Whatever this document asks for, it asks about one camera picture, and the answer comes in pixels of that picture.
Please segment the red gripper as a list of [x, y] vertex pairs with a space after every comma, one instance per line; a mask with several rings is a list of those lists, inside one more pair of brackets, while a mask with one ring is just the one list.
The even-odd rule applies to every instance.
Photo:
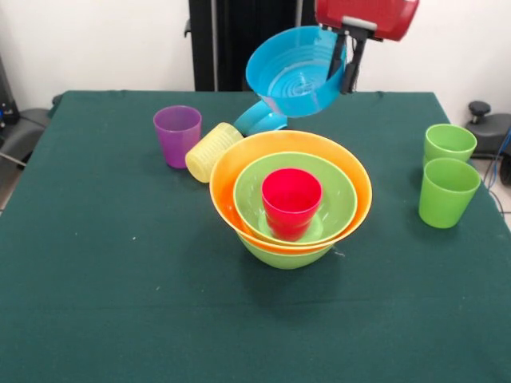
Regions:
[[[366, 30], [376, 40], [400, 41], [410, 27], [419, 1], [405, 0], [318, 0], [315, 19], [332, 30]], [[353, 93], [364, 53], [366, 38], [356, 38], [352, 60], [346, 65], [345, 33], [336, 38], [327, 78], [344, 72], [341, 94]]]

